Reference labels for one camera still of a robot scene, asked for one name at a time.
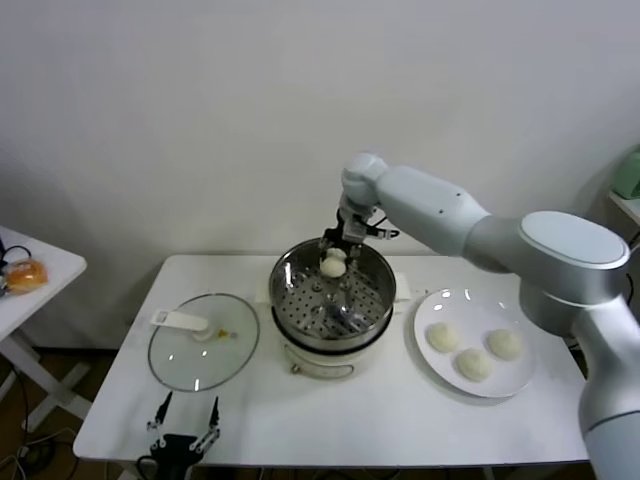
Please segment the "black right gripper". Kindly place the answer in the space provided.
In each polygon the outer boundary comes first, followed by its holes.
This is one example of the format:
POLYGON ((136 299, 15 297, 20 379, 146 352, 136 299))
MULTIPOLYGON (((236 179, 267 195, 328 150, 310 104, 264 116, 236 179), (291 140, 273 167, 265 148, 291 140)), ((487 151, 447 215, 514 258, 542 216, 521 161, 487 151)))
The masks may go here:
POLYGON ((346 270, 357 267, 360 256, 360 244, 369 236, 371 226, 368 224, 373 211, 368 207, 354 204, 350 200, 342 200, 336 212, 337 225, 324 231, 324 238, 319 243, 319 263, 331 258, 333 245, 345 243, 346 270))

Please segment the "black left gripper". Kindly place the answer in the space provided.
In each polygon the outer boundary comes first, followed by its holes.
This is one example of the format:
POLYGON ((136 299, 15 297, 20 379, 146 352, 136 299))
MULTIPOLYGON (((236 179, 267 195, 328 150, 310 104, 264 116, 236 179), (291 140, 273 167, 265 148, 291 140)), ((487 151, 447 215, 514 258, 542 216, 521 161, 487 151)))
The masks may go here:
POLYGON ((189 469, 200 461, 199 452, 207 452, 219 439, 219 398, 215 398, 208 429, 196 442, 194 448, 191 444, 197 440, 195 436, 166 434, 164 436, 163 423, 171 403, 173 392, 169 391, 164 401, 156 410, 154 418, 146 425, 146 430, 151 439, 150 448, 152 458, 156 463, 156 479, 158 480, 184 480, 189 469))

